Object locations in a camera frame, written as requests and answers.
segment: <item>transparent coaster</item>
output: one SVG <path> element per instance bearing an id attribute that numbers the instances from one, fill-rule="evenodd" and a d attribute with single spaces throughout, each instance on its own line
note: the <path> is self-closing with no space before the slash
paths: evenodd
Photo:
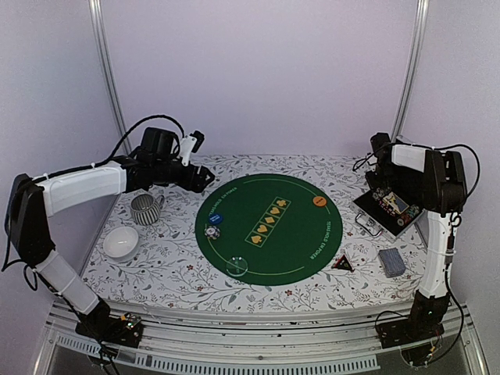
<path id="1" fill-rule="evenodd" d="M 232 277 L 241 277 L 248 271 L 248 263 L 240 256 L 234 256 L 226 263 L 226 271 Z"/>

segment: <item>green round mat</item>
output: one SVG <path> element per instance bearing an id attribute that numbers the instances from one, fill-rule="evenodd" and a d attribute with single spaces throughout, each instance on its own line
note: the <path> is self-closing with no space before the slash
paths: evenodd
<path id="1" fill-rule="evenodd" d="M 327 204 L 318 207 L 315 197 Z M 209 215 L 219 213 L 220 237 L 205 236 Z M 195 224 L 203 255 L 228 274 L 227 261 L 240 256 L 248 271 L 237 280 L 284 285 L 317 273 L 332 260 L 342 239 L 342 219 L 319 188 L 295 177 L 256 174 L 232 180 L 202 204 Z"/>

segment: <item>floral pattern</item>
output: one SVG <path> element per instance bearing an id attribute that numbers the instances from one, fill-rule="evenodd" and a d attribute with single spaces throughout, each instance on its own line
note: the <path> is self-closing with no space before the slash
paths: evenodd
<path id="1" fill-rule="evenodd" d="M 391 243 L 372 238 L 355 222 L 352 200 L 367 190 L 364 173 L 352 172 L 355 159 L 333 156 L 212 156 L 194 164 L 207 166 L 217 176 L 201 194 L 177 186 L 154 187 L 166 203 L 159 221 L 137 226 L 130 216 L 130 201 L 143 191 L 122 195 L 107 220 L 85 268 L 84 281 L 100 296 L 120 302 L 155 307 L 213 312 L 298 312 L 352 309 L 410 300 L 423 275 L 425 247 L 414 227 Z M 323 270 L 295 284 L 278 287 L 250 285 L 215 269 L 202 255 L 195 239 L 195 217 L 203 200 L 229 180 L 254 173 L 282 173 L 302 178 L 324 190 L 342 216 L 341 247 Z M 102 244 L 114 228 L 135 227 L 139 252 L 129 262 L 108 259 Z M 406 272 L 388 279 L 377 257 L 383 248 L 396 247 Z M 333 268 L 346 254 L 354 272 Z"/>

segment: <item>striped mug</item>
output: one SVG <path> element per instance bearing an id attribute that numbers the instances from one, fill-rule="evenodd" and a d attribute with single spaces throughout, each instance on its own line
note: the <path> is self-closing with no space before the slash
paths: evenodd
<path id="1" fill-rule="evenodd" d="M 150 194 L 141 194 L 135 197 L 130 204 L 130 213 L 135 223 L 139 225 L 151 225 L 158 221 L 162 210 L 165 196 L 160 195 L 157 199 Z"/>

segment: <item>bowl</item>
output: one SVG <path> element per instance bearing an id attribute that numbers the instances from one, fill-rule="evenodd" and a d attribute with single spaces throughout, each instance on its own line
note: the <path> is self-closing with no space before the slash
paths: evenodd
<path id="1" fill-rule="evenodd" d="M 102 244 L 104 253 L 114 262 L 121 263 L 131 260 L 139 251 L 139 233 L 132 227 L 113 229 Z"/>

